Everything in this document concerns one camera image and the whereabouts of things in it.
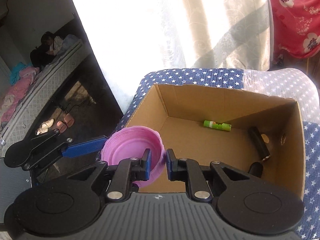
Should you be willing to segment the blue star-patterned cloth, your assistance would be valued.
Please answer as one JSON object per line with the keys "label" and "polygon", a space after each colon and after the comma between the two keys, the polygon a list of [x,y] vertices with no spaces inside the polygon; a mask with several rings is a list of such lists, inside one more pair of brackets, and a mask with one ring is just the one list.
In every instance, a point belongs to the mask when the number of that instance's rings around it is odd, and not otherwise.
{"label": "blue star-patterned cloth", "polygon": [[295,68],[271,72],[233,68],[165,69],[150,72],[140,81],[128,110],[116,127],[117,131],[125,127],[154,84],[244,89],[295,99],[302,114],[306,149],[304,216],[297,234],[302,239],[319,239],[319,97],[316,85],[305,74]]}

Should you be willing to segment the red floral cloth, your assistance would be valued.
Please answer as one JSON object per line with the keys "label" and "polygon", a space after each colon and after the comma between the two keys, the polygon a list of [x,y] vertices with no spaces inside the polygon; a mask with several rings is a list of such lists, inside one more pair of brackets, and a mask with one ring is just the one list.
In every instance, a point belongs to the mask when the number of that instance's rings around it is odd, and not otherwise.
{"label": "red floral cloth", "polygon": [[270,0],[274,24],[273,56],[298,59],[319,52],[319,0]]}

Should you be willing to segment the brown cardboard box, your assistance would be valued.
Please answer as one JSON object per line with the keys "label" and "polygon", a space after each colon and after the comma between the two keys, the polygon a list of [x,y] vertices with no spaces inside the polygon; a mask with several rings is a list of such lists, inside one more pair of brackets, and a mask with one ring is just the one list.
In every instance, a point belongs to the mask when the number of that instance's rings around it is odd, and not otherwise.
{"label": "brown cardboard box", "polygon": [[[203,126],[231,124],[230,132]],[[305,141],[298,102],[246,90],[199,85],[154,85],[126,123],[157,131],[165,148],[201,165],[220,161],[247,172],[263,164],[262,178],[299,197],[305,186]],[[248,129],[255,126],[270,152],[261,161]]]}

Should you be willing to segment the pink plastic bowl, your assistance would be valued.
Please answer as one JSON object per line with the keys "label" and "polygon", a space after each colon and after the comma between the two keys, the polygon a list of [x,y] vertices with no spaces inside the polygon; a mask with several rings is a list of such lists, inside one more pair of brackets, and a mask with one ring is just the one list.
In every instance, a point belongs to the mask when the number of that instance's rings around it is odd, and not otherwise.
{"label": "pink plastic bowl", "polygon": [[141,158],[146,149],[151,150],[151,172],[147,181],[137,181],[139,188],[151,185],[165,167],[165,148],[157,131],[145,126],[125,127],[114,133],[101,150],[101,160],[117,165],[123,159]]}

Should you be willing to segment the pink slipper pair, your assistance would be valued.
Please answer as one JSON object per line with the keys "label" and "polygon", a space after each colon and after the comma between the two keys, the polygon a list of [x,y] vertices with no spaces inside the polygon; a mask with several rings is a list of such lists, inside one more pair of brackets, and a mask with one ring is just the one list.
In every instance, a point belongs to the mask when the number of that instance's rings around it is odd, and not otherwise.
{"label": "pink slipper pair", "polygon": [[71,114],[67,113],[62,121],[58,121],[56,124],[57,129],[60,133],[64,133],[66,129],[72,127],[75,123],[75,119],[72,117]]}

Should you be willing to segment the green tube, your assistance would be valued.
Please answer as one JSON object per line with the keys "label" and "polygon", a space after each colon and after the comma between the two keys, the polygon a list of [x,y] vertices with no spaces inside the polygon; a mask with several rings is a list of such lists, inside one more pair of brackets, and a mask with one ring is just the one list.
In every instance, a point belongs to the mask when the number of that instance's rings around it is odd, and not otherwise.
{"label": "green tube", "polygon": [[209,120],[204,120],[203,126],[211,129],[217,129],[217,130],[222,130],[222,131],[231,131],[231,124],[226,124],[226,123],[218,123],[214,121],[209,121]]}

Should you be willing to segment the white shoes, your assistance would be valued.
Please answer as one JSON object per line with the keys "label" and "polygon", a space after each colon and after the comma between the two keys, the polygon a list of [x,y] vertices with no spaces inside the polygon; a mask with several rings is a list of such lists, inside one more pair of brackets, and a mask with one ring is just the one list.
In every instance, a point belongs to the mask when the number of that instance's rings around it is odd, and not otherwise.
{"label": "white shoes", "polygon": [[36,135],[40,135],[49,131],[49,129],[53,126],[55,119],[49,119],[42,124],[40,124],[39,128],[36,130]]}

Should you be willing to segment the black cylindrical tube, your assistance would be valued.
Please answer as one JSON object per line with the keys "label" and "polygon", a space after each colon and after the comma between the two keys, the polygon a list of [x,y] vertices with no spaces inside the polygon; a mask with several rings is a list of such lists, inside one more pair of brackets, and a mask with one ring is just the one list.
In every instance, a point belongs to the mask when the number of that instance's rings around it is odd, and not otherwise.
{"label": "black cylindrical tube", "polygon": [[266,161],[268,158],[270,158],[270,152],[263,140],[263,137],[261,136],[259,129],[255,126],[252,126],[248,129],[248,134],[251,142],[253,142],[253,145],[257,149],[260,160]]}

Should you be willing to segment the grey quilted mattress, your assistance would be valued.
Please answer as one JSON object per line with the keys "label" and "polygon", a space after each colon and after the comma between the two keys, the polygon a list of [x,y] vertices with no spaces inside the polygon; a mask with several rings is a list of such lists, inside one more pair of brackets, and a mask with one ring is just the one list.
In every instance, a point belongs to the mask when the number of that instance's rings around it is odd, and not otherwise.
{"label": "grey quilted mattress", "polygon": [[53,62],[37,75],[1,132],[1,156],[5,156],[9,146],[24,139],[48,100],[90,53],[88,44],[73,35],[65,39],[65,44],[66,49],[60,50]]}

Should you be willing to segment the person lying on mattress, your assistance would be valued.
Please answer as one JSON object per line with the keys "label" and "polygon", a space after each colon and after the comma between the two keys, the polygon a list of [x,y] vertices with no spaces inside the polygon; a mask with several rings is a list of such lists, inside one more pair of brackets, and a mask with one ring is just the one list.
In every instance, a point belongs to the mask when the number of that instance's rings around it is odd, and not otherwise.
{"label": "person lying on mattress", "polygon": [[31,64],[40,71],[61,57],[73,44],[79,41],[79,38],[69,34],[65,38],[55,35],[49,31],[45,32],[41,37],[41,45],[35,47],[30,52]]}

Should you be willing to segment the pile of pink clothes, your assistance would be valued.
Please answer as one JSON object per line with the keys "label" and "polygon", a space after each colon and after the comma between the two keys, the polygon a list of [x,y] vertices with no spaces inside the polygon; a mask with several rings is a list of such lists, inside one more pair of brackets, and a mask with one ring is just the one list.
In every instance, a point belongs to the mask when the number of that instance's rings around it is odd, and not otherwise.
{"label": "pile of pink clothes", "polygon": [[10,87],[1,99],[1,127],[4,128],[13,116],[18,104],[26,96],[40,70],[31,63],[18,63],[10,75]]}

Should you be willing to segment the cream patterned curtain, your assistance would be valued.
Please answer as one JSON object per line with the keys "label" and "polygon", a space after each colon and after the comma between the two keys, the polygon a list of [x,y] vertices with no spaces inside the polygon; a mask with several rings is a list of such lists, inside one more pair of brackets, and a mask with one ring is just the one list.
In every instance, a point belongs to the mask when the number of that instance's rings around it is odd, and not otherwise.
{"label": "cream patterned curtain", "polygon": [[123,112],[150,72],[270,66],[268,0],[72,1]]}

